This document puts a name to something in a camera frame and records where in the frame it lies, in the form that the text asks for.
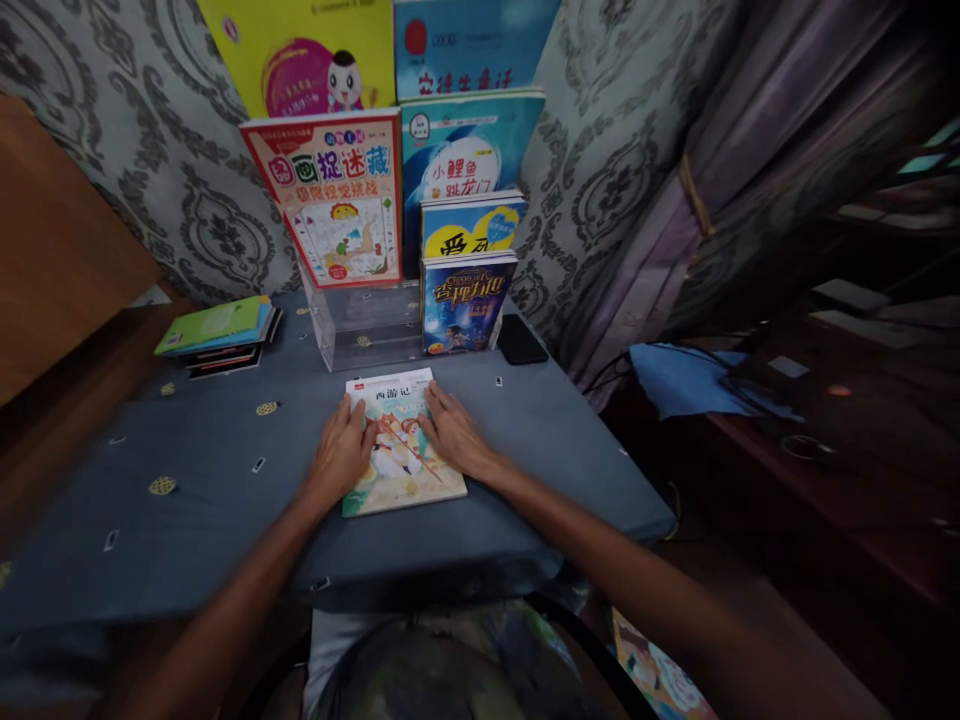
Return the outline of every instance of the gray tablecloth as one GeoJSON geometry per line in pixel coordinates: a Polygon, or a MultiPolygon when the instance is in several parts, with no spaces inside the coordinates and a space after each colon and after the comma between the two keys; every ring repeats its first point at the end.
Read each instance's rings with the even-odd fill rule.
{"type": "MultiPolygon", "coordinates": [[[[14,559],[0,637],[197,610],[290,500],[358,375],[429,365],[522,467],[639,541],[670,530],[670,510],[553,360],[512,367],[493,351],[331,374],[309,315],[297,313],[302,296],[275,302],[285,317],[259,368],[189,382],[171,361],[119,409],[14,559]],[[168,383],[172,395],[161,392],[168,383]],[[277,411],[258,415],[269,402],[277,411]],[[162,476],[176,492],[150,494],[162,476]]],[[[466,498],[433,505],[332,513],[290,592],[327,611],[402,610],[522,594],[556,574],[559,554],[493,493],[468,486],[466,498]]]]}

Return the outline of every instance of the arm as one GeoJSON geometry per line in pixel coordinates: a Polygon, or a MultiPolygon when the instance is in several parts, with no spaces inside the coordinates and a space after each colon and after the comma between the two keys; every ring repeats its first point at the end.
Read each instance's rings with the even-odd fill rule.
{"type": "Polygon", "coordinates": [[[437,453],[502,495],[676,660],[720,717],[844,717],[825,688],[702,586],[493,451],[436,383],[427,404],[433,420],[420,423],[437,453]]]}
{"type": "Polygon", "coordinates": [[[160,667],[124,705],[131,720],[213,717],[244,653],[324,515],[370,462],[376,425],[344,396],[327,421],[310,472],[236,575],[187,626],[160,667]]]}

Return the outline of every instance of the acrylic box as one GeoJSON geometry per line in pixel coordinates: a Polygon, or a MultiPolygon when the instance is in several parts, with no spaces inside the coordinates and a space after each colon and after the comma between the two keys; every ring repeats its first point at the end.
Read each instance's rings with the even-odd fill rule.
{"type": "Polygon", "coordinates": [[[303,289],[317,345],[330,372],[423,355],[416,280],[319,290],[304,278],[303,289]]]}

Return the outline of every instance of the person's left hand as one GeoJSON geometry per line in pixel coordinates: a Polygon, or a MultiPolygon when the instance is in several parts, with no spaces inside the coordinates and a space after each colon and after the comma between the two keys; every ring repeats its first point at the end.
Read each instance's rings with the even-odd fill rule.
{"type": "Polygon", "coordinates": [[[313,464],[300,487],[298,497],[322,516],[353,490],[370,464],[370,453],[377,438],[377,424],[363,429],[361,400],[350,413],[350,396],[344,395],[333,416],[323,427],[323,437],[313,456],[313,464]]]}

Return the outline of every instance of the patterned curtain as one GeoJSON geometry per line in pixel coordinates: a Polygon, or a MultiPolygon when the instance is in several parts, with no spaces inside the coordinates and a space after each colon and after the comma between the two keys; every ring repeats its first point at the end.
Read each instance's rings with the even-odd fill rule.
{"type": "MultiPolygon", "coordinates": [[[[515,298],[557,339],[672,167],[722,69],[736,0],[569,0],[541,61],[515,298]]],[[[23,97],[175,286],[202,304],[299,286],[195,0],[0,0],[0,90],[23,97]]]]}
{"type": "MultiPolygon", "coordinates": [[[[717,233],[701,244],[687,193],[671,173],[566,328],[561,360],[581,388],[627,346],[656,339],[672,314],[679,325],[709,312],[759,246],[854,195],[938,85],[936,53],[898,24],[903,4],[895,0],[754,7],[687,142],[717,233]]],[[[614,387],[591,394],[595,408],[614,387]]]]}
{"type": "Polygon", "coordinates": [[[521,182],[511,295],[551,345],[677,161],[723,70],[737,0],[565,0],[521,182]]]}

